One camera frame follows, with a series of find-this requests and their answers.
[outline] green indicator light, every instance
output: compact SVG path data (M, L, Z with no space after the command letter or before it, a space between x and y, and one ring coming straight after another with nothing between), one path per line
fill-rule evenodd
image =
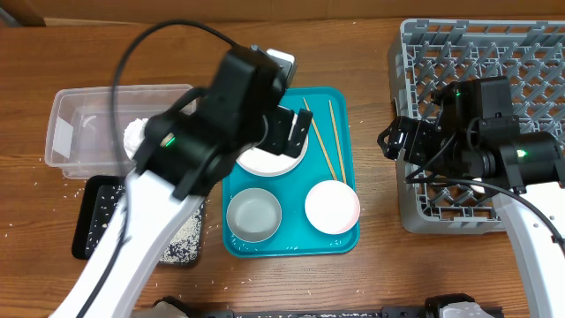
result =
M169 140L169 142L167 142L167 144L165 145L165 147L170 146L170 144L173 143L173 141L175 141L175 138L176 138L176 137L171 138L171 139Z

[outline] white granular material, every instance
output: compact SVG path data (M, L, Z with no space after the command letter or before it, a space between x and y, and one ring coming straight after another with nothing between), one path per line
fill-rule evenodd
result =
M148 118L135 119L124 130L124 150L128 158L132 159L139 145L145 138L143 130L147 124Z
M178 230L170 241L159 261L166 263L187 263L195 260L200 242L201 210L200 207Z

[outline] white label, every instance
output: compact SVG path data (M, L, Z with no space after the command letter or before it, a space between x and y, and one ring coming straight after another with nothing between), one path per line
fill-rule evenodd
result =
M71 156L72 126L60 117L56 118L53 150L69 159Z

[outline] gray bowl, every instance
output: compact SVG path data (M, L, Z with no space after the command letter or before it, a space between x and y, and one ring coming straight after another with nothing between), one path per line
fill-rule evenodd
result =
M278 230L283 212L276 197L267 190L245 189L230 202L226 219L231 232L249 243L264 241Z

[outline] wooden table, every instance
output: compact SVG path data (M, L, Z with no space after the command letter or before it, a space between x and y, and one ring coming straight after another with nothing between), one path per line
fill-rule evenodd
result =
M375 140L394 118L387 52L401 22L215 25L242 44L292 52L299 65L294 86L343 92L363 208L361 239L345 255L237 259L216 228L222 219L217 186L200 262L193 269L158 266L139 307L182 295L189 303L236 311L376 308L466 292L483 306L503 306L507 317L528 316L506 234L411 234L400 223L395 164ZM82 193L73 195L84 182L64 179L42 161L49 113L60 89L107 86L117 60L143 29L0 29L0 316L48 315L85 266L71 255ZM166 29L141 45L122 83L206 85L226 49L200 30Z

